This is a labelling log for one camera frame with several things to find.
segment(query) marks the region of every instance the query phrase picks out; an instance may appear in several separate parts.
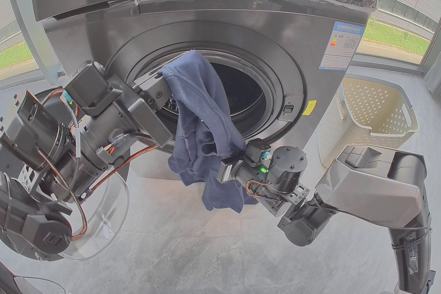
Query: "energy label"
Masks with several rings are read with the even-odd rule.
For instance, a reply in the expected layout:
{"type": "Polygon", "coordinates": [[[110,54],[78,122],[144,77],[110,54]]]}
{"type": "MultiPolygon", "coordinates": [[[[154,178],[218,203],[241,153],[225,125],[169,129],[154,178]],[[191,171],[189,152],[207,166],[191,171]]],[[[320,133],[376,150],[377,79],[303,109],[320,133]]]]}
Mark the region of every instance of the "energy label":
{"type": "Polygon", "coordinates": [[[346,71],[364,33],[364,27],[336,22],[319,69],[346,71]]]}

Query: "lawn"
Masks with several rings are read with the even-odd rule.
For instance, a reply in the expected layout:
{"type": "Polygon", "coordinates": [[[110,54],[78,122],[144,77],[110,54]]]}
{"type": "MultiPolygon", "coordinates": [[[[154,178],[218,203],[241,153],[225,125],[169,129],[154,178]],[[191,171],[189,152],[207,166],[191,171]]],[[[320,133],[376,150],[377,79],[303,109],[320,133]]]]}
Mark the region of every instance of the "lawn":
{"type": "Polygon", "coordinates": [[[0,51],[0,69],[30,58],[32,58],[32,54],[26,42],[15,44],[8,49],[0,51]]]}
{"type": "Polygon", "coordinates": [[[370,19],[367,23],[363,38],[393,45],[404,51],[420,55],[424,55],[430,43],[430,41],[409,32],[383,25],[375,19],[370,19]]]}

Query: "qr code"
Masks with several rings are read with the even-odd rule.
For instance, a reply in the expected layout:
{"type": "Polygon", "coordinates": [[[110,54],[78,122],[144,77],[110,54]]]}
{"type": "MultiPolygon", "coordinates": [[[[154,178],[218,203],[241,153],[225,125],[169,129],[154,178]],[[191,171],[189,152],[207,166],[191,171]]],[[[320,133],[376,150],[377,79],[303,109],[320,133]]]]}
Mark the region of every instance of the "qr code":
{"type": "Polygon", "coordinates": [[[347,36],[345,43],[343,44],[343,49],[355,49],[358,43],[358,37],[347,36]]]}

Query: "navy blue shirt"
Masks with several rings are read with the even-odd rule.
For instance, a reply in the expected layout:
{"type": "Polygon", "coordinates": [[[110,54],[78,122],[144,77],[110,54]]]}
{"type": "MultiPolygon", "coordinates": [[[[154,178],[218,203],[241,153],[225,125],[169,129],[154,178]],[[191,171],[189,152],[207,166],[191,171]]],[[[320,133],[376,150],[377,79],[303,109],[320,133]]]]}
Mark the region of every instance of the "navy blue shirt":
{"type": "Polygon", "coordinates": [[[202,201],[211,211],[256,204],[237,181],[221,184],[221,160],[245,151],[245,140],[231,121],[223,84],[208,60],[193,50],[159,70],[179,109],[176,141],[170,169],[188,186],[205,182],[202,201]]]}

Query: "laundry basket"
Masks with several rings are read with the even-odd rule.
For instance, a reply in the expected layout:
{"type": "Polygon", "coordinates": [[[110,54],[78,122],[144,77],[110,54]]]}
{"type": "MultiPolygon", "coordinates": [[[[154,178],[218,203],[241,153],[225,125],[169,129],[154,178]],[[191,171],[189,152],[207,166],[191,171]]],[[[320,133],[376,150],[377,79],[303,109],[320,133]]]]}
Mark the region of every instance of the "laundry basket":
{"type": "Polygon", "coordinates": [[[320,160],[328,167],[348,144],[399,148],[418,122],[400,86],[347,74],[318,128],[320,160]]]}

